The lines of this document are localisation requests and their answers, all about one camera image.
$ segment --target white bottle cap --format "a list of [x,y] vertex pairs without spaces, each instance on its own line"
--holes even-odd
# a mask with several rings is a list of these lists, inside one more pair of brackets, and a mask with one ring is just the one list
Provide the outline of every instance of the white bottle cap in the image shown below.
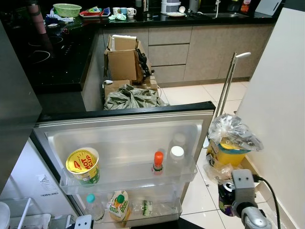
[[171,148],[171,157],[174,160],[181,160],[184,158],[184,150],[180,146]]
[[181,134],[181,133],[176,133],[174,136],[173,136],[173,143],[176,145],[176,146],[183,146],[185,145],[186,143],[186,137],[184,134]]

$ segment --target white tile floor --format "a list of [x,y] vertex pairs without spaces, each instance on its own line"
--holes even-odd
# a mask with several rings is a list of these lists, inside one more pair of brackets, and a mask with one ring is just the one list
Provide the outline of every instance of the white tile floor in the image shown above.
[[[170,105],[190,104],[204,101],[212,101],[215,106],[219,103],[219,97],[223,83],[163,88],[161,98]],[[226,113],[234,114],[248,87],[248,82],[232,83],[224,107]],[[198,173],[190,183],[182,204],[181,218],[190,221],[205,229],[244,229],[241,219],[229,217],[223,214],[218,207],[218,187],[211,181],[203,166],[206,149],[202,149],[198,158]],[[272,210],[265,202],[263,196],[257,192],[255,201],[263,209],[269,219],[272,218]]]

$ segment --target black cable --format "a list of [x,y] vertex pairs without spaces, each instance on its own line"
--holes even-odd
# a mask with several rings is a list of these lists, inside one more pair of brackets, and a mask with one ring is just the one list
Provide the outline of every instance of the black cable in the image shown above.
[[272,196],[273,196],[273,199],[274,199],[274,202],[275,202],[275,210],[276,210],[276,215],[277,215],[277,228],[278,229],[281,229],[281,221],[280,221],[280,211],[278,209],[278,204],[277,204],[277,200],[276,200],[276,197],[275,197],[275,192],[273,191],[271,185],[269,184],[268,181],[266,181],[264,178],[256,175],[256,174],[253,174],[253,180],[254,182],[258,182],[258,181],[263,181],[265,182],[268,187],[270,188],[271,192],[272,192]]

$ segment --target orange bottle cap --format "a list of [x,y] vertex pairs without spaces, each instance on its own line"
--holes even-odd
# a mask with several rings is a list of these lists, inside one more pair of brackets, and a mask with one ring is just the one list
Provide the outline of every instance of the orange bottle cap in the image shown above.
[[163,153],[160,151],[155,152],[154,154],[154,164],[156,166],[162,165],[163,162]]

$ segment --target faucet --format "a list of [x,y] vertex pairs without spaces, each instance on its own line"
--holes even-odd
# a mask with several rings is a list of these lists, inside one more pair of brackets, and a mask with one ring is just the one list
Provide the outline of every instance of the faucet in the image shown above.
[[216,0],[216,2],[215,2],[215,5],[216,5],[216,16],[215,16],[215,18],[217,18],[217,16],[218,16],[219,3],[220,3],[220,0]]

